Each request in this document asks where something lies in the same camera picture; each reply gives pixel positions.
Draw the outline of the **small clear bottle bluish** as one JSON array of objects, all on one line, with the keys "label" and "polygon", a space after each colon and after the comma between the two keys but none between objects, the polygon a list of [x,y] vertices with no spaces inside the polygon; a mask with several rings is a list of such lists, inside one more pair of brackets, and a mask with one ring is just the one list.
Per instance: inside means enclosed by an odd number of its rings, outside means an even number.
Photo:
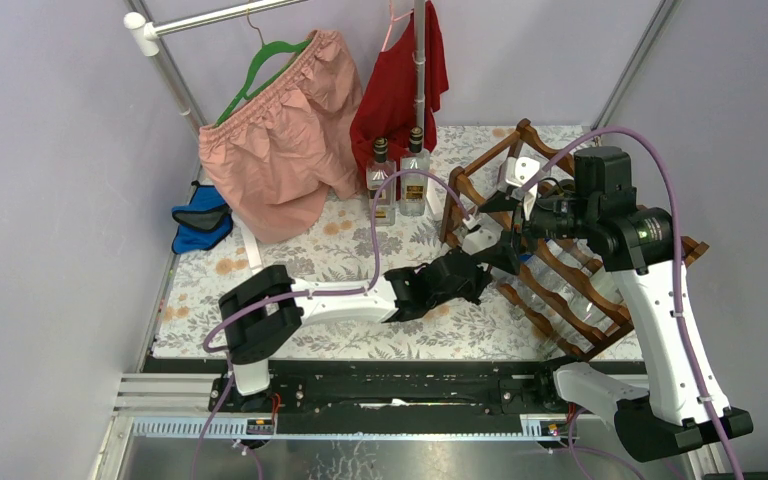
[{"label": "small clear bottle bluish", "polygon": [[538,263],[524,265],[514,286],[525,305],[544,318],[552,331],[547,336],[560,340],[578,354],[596,356],[617,342],[619,328],[593,301],[551,268]]}]

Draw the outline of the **clear glass wine bottle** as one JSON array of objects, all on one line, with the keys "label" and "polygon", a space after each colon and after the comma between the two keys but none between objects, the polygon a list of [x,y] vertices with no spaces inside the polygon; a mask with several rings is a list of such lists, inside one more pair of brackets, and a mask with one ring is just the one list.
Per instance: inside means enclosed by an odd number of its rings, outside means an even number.
[{"label": "clear glass wine bottle", "polygon": [[605,271],[601,258],[591,251],[583,240],[559,240],[560,260],[583,275],[591,289],[609,303],[611,308],[623,305],[612,277]]}]

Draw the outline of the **clear square liquor bottle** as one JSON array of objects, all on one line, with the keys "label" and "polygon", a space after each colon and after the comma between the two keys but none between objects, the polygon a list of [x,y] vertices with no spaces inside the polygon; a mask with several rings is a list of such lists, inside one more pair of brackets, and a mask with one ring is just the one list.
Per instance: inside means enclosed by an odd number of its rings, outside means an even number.
[{"label": "clear square liquor bottle", "polygon": [[396,223],[396,181],[384,186],[385,181],[397,171],[395,161],[389,156],[389,142],[378,137],[373,142],[373,160],[366,167],[370,212],[377,226]]}]

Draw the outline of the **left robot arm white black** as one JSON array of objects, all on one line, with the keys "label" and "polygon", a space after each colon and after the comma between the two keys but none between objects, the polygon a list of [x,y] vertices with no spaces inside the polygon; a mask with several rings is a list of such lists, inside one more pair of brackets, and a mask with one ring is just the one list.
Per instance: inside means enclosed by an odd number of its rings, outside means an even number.
[{"label": "left robot arm white black", "polygon": [[491,281],[489,268],[459,248],[428,264],[391,269],[374,283],[294,280],[283,265],[266,267],[218,301],[232,398],[248,411],[264,407],[270,358],[308,324],[413,321],[452,300],[479,304]]}]

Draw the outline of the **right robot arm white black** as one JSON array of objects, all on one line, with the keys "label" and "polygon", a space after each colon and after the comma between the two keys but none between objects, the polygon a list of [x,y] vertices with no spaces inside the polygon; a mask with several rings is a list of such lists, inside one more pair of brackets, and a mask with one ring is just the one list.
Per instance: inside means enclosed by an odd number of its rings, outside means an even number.
[{"label": "right robot arm white black", "polygon": [[588,363],[568,363],[535,382],[535,402],[549,412],[569,402],[591,411],[613,426],[640,462],[750,434],[751,415],[730,404],[707,360],[671,214],[638,207],[631,159],[622,149],[584,148],[573,161],[572,192],[540,196],[533,183],[540,163],[506,159],[495,193],[479,209],[510,213],[512,226],[499,234],[470,234],[469,250],[513,272],[520,256],[535,252],[541,240],[585,241],[630,313],[648,385],[637,388]]}]

